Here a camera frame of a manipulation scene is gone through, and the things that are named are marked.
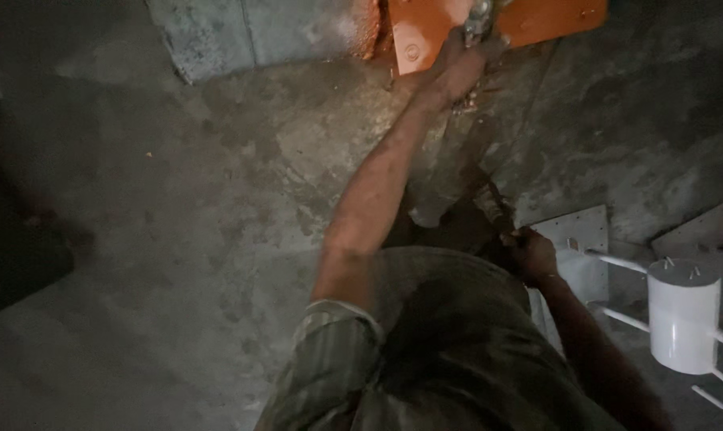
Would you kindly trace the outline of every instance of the gray concrete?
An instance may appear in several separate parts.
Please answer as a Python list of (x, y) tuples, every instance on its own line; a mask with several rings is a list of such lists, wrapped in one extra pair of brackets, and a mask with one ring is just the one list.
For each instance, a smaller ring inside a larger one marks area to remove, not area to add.
[(147, 0), (178, 72), (199, 82), (234, 71), (344, 57), (352, 0)]
[[(613, 3), (605, 28), (500, 74), (465, 136), (521, 221), (606, 203), (613, 239), (643, 243), (723, 200), (723, 0)], [(332, 205), (405, 103), (355, 61), (198, 87), (172, 69), (137, 0), (0, 4), (0, 163), (94, 238), (0, 313), (0, 429), (250, 429)], [(614, 328), (679, 429), (723, 429), (699, 379)]]

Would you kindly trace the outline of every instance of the metal rod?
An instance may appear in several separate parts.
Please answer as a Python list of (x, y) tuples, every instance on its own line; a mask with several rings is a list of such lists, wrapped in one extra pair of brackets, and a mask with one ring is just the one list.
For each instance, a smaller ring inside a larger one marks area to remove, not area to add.
[(618, 313), (615, 310), (609, 308), (603, 308), (604, 314), (612, 319), (617, 319), (620, 322), (626, 323), (634, 328), (638, 328), (643, 332), (649, 332), (649, 325), (645, 324), (641, 320), (633, 319), (630, 316), (625, 316), (622, 313)]
[(606, 263), (611, 263), (612, 265), (617, 265), (617, 266), (621, 266), (623, 268), (632, 269), (633, 271), (643, 272), (644, 274), (649, 272), (649, 269), (647, 267), (643, 266), (642, 264), (640, 264), (636, 261), (618, 258), (616, 256), (608, 255), (608, 254), (603, 253), (598, 250), (587, 249), (587, 250), (585, 250), (585, 254), (588, 256), (592, 256), (596, 259), (605, 261)]

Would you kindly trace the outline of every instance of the orange metal plate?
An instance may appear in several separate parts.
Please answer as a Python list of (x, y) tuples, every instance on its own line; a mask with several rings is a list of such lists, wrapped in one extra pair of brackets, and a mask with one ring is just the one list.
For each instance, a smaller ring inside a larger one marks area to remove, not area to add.
[(390, 0), (399, 74), (429, 68), (450, 29), (468, 18), (473, 0)]
[[(390, 0), (399, 74), (429, 68), (472, 5), (473, 0)], [(498, 13), (495, 29), (510, 38), (511, 47), (534, 44), (602, 25), (606, 5), (606, 0), (513, 0)]]
[(606, 0), (513, 0), (497, 15), (495, 28), (519, 47), (592, 30), (605, 20)]

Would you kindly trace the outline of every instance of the man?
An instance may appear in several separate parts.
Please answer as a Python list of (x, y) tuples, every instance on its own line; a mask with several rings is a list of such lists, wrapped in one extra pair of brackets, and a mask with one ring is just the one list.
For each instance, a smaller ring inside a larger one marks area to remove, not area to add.
[[(508, 272), (444, 249), (379, 251), (428, 126), (503, 49), (497, 39), (466, 49), (452, 30), (426, 83), (351, 178), (257, 429), (671, 429), (536, 232), (517, 232), (523, 246), (512, 254), (547, 300), (566, 359), (534, 327), (524, 285)], [(377, 277), (379, 261), (397, 275)]]

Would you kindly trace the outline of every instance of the bolt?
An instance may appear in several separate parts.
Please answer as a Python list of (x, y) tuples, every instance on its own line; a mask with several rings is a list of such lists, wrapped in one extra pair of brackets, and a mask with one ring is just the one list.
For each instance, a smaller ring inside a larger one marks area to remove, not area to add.
[(407, 55), (407, 60), (415, 61), (420, 57), (420, 48), (416, 44), (411, 44), (405, 49), (405, 54)]

